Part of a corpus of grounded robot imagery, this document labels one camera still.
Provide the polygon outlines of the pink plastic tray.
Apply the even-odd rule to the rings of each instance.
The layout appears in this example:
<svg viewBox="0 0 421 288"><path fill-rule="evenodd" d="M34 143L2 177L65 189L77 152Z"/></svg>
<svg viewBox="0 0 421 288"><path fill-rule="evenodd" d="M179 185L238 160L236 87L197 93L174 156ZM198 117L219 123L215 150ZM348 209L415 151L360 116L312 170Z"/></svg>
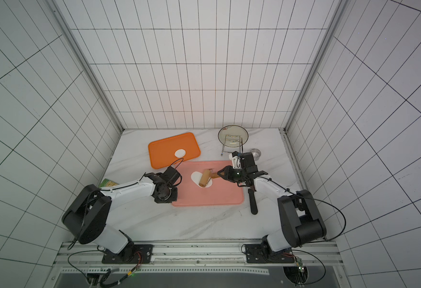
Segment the pink plastic tray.
<svg viewBox="0 0 421 288"><path fill-rule="evenodd" d="M173 202L175 207L188 206L215 206L240 205L244 201L244 190L236 184L223 180L213 179L209 188L200 188L191 181L191 174L195 171L203 173L205 169L217 172L231 164L231 161L211 162L183 162L178 167L182 175L182 182L178 185L178 199Z"/></svg>

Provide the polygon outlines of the wooden rolling pin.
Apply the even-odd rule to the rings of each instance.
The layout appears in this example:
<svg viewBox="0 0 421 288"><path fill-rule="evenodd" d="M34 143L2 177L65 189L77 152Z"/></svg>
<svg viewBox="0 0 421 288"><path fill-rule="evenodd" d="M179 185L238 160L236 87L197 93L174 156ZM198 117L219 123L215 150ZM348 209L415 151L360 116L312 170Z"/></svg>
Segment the wooden rolling pin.
<svg viewBox="0 0 421 288"><path fill-rule="evenodd" d="M202 173L201 179L198 182L198 185L202 188L207 188L212 185L213 179L219 178L219 175L216 172L213 172L212 169L205 169Z"/></svg>

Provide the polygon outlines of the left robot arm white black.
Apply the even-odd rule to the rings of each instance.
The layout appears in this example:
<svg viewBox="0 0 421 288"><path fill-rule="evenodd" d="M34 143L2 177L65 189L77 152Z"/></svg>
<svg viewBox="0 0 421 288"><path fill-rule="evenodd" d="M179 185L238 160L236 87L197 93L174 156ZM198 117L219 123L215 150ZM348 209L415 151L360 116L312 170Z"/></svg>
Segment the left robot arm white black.
<svg viewBox="0 0 421 288"><path fill-rule="evenodd" d="M85 186L62 216L62 223L82 245L95 243L121 254L132 241L107 224L111 211L132 201L152 197L157 204L177 201L181 174L172 166L164 173L145 173L140 179L112 187Z"/></svg>

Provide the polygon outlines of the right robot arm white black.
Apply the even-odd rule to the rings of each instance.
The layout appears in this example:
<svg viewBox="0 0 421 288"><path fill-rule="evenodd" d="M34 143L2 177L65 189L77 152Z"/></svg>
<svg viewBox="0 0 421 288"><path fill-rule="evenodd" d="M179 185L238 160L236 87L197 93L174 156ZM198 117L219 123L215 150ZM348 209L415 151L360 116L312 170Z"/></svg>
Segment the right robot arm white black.
<svg viewBox="0 0 421 288"><path fill-rule="evenodd" d="M217 175L248 188L251 213L256 215L258 207L255 194L261 193L278 206L280 230L262 238L264 254L286 252L326 236L327 230L316 205L316 200L308 190L291 192L276 183L265 171L258 170L253 154L232 152L232 161L217 172Z"/></svg>

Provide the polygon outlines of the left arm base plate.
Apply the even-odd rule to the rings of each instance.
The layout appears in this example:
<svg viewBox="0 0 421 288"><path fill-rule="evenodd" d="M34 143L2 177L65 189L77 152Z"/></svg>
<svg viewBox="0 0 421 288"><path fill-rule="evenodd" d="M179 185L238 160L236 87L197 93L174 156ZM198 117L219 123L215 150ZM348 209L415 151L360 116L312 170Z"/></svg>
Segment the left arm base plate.
<svg viewBox="0 0 421 288"><path fill-rule="evenodd" d="M115 254L106 249L102 258L103 264L149 264L154 246L129 243L120 253Z"/></svg>

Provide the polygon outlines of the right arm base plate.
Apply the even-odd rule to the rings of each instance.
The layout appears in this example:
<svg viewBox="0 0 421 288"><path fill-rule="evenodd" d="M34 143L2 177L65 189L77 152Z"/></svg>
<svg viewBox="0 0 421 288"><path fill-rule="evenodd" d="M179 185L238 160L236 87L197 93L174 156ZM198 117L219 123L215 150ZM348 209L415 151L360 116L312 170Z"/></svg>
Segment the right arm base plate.
<svg viewBox="0 0 421 288"><path fill-rule="evenodd" d="M241 252L248 264L294 264L295 262L291 250L273 252L267 244L243 244Z"/></svg>

